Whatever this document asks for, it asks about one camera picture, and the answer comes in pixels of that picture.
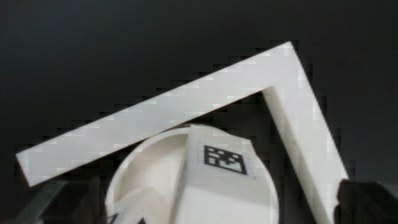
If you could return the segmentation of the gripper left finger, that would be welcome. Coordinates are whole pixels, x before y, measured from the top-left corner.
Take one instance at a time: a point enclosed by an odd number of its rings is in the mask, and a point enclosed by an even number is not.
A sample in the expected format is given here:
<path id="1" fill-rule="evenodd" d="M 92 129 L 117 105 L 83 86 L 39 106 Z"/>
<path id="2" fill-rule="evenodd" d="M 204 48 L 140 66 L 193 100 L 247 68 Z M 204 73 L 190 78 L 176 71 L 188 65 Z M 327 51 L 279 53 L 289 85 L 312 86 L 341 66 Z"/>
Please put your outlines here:
<path id="1" fill-rule="evenodd" d="M 106 224 L 99 177 L 48 182 L 10 224 Z"/>

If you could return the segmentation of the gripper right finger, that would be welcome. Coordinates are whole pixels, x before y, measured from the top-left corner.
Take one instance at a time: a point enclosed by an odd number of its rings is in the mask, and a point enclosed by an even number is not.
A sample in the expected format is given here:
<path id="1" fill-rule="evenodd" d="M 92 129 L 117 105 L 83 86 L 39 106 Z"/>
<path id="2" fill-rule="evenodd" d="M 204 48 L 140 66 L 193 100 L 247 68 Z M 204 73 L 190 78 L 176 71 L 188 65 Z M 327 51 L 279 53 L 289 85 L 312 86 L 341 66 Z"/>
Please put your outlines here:
<path id="1" fill-rule="evenodd" d="M 398 224 L 398 183 L 343 180 L 334 224 Z"/>

